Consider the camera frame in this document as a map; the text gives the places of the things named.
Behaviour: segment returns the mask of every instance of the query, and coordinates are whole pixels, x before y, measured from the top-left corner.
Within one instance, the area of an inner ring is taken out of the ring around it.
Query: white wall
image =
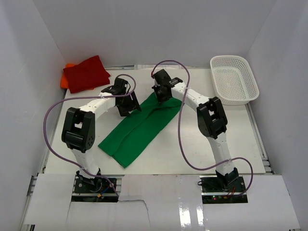
[[[16,231],[46,152],[44,114],[63,96],[65,63],[32,0],[0,0],[0,33],[0,230]]]
[[[308,1],[278,0],[247,59],[260,89],[252,108],[269,160],[308,231]]]
[[[65,61],[105,66],[172,58],[209,66],[245,56],[275,0],[33,0]]]

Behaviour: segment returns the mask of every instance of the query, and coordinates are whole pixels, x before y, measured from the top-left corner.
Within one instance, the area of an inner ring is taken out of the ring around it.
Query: white plastic basket
[[[215,94],[224,105],[242,105],[259,96],[259,89],[246,59],[234,55],[211,59]]]

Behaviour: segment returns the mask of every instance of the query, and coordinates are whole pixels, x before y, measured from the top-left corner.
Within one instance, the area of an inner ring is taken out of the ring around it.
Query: green towel
[[[137,110],[122,122],[98,145],[123,167],[129,166],[179,112],[181,101],[169,99],[159,104],[152,93]]]

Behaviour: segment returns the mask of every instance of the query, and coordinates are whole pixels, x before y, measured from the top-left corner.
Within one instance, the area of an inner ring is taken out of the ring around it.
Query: folded red fabric
[[[73,67],[64,68],[63,71],[71,93],[77,93],[110,83],[110,74],[105,70],[98,55]]]

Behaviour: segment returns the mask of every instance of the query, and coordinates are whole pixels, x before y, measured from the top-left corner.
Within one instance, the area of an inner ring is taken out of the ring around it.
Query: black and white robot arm
[[[77,163],[83,166],[77,175],[85,183],[95,185],[97,179],[89,176],[84,169],[90,174],[100,175],[100,169],[94,160],[94,150],[91,149],[95,141],[95,121],[115,106],[121,116],[130,116],[134,109],[141,111],[135,92],[125,97],[107,98],[112,95],[125,95],[129,89],[129,83],[117,77],[113,86],[102,90],[100,99],[92,100],[79,108],[71,107],[66,112],[62,141],[72,150]]]
[[[159,103],[163,103],[170,98],[183,100],[186,84],[181,79],[171,79],[165,70],[156,72],[153,78],[155,85],[152,88]],[[185,104],[197,113],[199,130],[207,137],[216,164],[230,160],[216,167],[217,177],[225,186],[228,186],[238,178],[238,171],[231,161],[226,139],[228,121],[220,99],[217,97],[208,98],[192,89],[187,89]]]

